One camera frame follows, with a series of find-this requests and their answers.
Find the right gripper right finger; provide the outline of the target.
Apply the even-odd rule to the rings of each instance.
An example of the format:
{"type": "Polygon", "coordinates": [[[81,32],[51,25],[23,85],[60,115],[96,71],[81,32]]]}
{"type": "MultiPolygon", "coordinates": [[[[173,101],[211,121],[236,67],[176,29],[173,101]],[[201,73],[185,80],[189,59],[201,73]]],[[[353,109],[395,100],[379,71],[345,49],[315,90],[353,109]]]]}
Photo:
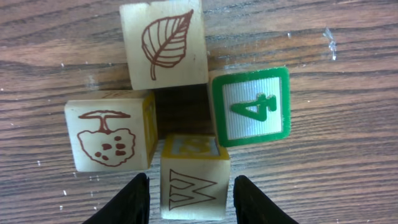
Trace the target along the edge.
{"type": "Polygon", "coordinates": [[[237,224],[299,224],[245,175],[235,178],[233,198],[237,224]]]}

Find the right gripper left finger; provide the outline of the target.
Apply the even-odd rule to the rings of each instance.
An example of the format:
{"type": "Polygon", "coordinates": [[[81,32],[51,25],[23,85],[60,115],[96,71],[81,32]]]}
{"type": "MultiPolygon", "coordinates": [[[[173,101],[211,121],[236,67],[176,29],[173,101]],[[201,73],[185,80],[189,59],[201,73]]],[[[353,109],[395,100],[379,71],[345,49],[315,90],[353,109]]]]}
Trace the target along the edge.
{"type": "Polygon", "coordinates": [[[83,224],[148,224],[149,212],[149,178],[140,173],[83,224]]]}

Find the wooden block M drawing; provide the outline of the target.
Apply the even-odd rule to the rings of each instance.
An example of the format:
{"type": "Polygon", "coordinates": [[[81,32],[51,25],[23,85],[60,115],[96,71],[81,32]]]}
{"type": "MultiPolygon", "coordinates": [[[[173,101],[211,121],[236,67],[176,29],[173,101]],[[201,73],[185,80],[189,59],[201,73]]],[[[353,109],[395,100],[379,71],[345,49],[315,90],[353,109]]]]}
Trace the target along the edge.
{"type": "Polygon", "coordinates": [[[160,158],[160,214],[170,220],[222,220],[231,161],[213,135],[170,134],[160,158]]]}

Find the wooden block blue edge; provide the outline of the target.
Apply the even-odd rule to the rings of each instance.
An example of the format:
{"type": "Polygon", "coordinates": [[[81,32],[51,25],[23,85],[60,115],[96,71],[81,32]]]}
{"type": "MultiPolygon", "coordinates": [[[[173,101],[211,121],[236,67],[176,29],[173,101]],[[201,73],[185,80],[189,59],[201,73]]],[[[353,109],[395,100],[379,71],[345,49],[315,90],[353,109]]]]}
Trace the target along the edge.
{"type": "Polygon", "coordinates": [[[96,91],[64,107],[76,170],[145,170],[158,142],[150,90],[96,91]]]}

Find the green number four block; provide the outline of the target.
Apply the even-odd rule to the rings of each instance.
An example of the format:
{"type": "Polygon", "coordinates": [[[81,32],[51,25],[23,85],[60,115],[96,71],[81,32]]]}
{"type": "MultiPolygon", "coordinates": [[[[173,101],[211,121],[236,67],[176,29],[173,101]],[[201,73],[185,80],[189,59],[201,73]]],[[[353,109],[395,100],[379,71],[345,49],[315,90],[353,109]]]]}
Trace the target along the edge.
{"type": "Polygon", "coordinates": [[[221,146],[257,144],[289,136],[291,109],[287,67],[214,74],[208,90],[221,146]]]}

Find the leaf block blue side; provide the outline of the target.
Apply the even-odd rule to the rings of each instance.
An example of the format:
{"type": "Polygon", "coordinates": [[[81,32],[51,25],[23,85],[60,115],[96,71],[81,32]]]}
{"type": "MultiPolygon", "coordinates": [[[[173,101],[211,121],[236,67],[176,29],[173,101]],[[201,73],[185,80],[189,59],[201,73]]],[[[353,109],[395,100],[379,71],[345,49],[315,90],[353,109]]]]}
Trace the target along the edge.
{"type": "Polygon", "coordinates": [[[208,81],[201,0],[125,4],[119,12],[133,89],[208,81]]]}

